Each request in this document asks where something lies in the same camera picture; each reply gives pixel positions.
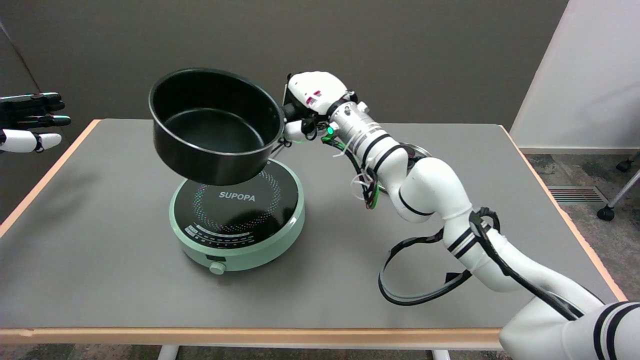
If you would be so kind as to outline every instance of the gray wall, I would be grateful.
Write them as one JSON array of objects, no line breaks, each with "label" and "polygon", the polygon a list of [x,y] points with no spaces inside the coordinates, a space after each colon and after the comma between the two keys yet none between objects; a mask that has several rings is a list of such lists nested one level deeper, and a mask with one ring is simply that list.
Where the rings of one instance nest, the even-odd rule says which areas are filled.
[{"label": "gray wall", "polygon": [[91,119],[149,118],[167,72],[216,67],[277,98],[290,72],[328,70],[378,122],[510,128],[566,0],[0,0],[75,138]]},{"label": "gray wall", "polygon": [[[36,85],[13,50],[9,39],[0,29],[0,96],[35,92],[38,92]],[[47,131],[60,133],[59,129]],[[67,149],[67,144],[67,140],[64,139],[59,146],[41,154],[0,154],[0,223]]]}]

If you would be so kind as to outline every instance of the pot rim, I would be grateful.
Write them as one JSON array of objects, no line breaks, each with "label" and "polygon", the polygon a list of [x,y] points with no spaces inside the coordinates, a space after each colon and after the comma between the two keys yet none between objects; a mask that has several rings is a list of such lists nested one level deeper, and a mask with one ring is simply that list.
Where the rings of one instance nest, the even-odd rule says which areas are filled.
[{"label": "pot rim", "polygon": [[[251,151],[245,151],[245,152],[221,152],[221,151],[214,151],[214,150],[209,150],[209,149],[204,149],[203,147],[199,147],[197,145],[194,145],[192,143],[189,143],[185,140],[183,140],[182,138],[176,136],[173,132],[169,131],[169,129],[166,128],[166,126],[164,126],[164,124],[160,121],[160,119],[158,119],[156,112],[154,111],[154,107],[152,106],[153,103],[153,97],[154,94],[158,88],[158,86],[162,83],[164,83],[168,78],[171,78],[173,76],[176,76],[178,74],[182,74],[185,72],[212,72],[214,74],[220,74],[220,75],[225,75],[228,76],[230,78],[234,78],[236,80],[240,80],[243,83],[257,89],[262,95],[266,96],[267,99],[273,104],[273,106],[276,108],[276,112],[278,113],[278,118],[280,119],[280,126],[278,128],[278,133],[275,136],[274,139],[272,139],[269,143],[265,144],[263,147],[259,147],[258,149],[255,150],[251,150]],[[282,111],[281,107],[278,105],[278,103],[274,100],[274,98],[269,95],[269,93],[267,93],[262,87],[256,85],[255,83],[252,83],[251,81],[249,81],[248,79],[234,74],[233,72],[229,72],[229,71],[224,71],[224,70],[218,70],[218,69],[209,69],[209,68],[204,68],[204,67],[190,67],[190,68],[185,68],[185,69],[180,69],[180,70],[176,70],[173,71],[165,76],[163,76],[160,80],[158,80],[155,85],[151,88],[151,91],[149,92],[149,96],[147,99],[148,102],[148,106],[149,106],[149,110],[151,111],[151,115],[154,118],[154,122],[168,135],[170,135],[174,140],[177,140],[181,143],[183,143],[184,145],[187,145],[188,147],[191,147],[193,149],[196,149],[198,151],[202,151],[202,152],[206,152],[209,154],[213,154],[213,155],[223,155],[223,156],[245,156],[245,155],[252,155],[252,154],[257,154],[259,152],[265,151],[266,149],[272,147],[282,136],[282,133],[284,132],[284,111]]]}]

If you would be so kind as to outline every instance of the black pot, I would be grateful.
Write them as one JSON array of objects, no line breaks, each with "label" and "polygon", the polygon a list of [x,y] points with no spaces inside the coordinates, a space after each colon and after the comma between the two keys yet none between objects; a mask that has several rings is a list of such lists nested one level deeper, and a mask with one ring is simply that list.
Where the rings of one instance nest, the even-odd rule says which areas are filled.
[{"label": "black pot", "polygon": [[149,94],[162,161],[207,185],[245,182],[262,171],[284,130],[284,113],[259,86],[229,72],[184,69]]}]

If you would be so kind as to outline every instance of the green induction cooker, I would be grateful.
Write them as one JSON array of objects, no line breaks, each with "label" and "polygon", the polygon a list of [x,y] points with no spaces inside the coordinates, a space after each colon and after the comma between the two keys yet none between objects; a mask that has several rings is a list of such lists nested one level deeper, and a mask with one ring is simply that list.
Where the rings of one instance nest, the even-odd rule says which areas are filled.
[{"label": "green induction cooker", "polygon": [[235,185],[185,180],[170,206],[183,251],[216,275],[274,260],[294,243],[304,221],[300,179],[273,159],[260,174]]}]

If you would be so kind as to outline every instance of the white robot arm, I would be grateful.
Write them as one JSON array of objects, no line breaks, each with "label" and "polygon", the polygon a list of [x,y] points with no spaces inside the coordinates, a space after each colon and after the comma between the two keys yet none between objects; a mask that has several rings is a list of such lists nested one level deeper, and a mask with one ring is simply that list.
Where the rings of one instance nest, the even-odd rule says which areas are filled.
[{"label": "white robot arm", "polygon": [[[334,75],[290,75],[284,109],[286,140],[315,138],[324,124],[357,160],[362,173],[386,188],[401,218],[419,223],[438,213],[445,225],[436,240],[468,272],[493,291],[524,287],[536,296],[500,333],[501,345],[515,360],[638,358],[639,303],[604,305],[575,281],[522,254],[494,228],[495,223],[492,227],[480,219],[458,176],[444,161],[423,158],[407,174],[405,149]],[[392,302],[394,296],[398,303],[407,299],[385,295]]]},{"label": "white robot arm", "polygon": [[54,92],[0,97],[0,153],[42,152],[58,145],[56,133],[34,133],[29,129],[69,125],[64,115],[51,115],[65,107]]}]

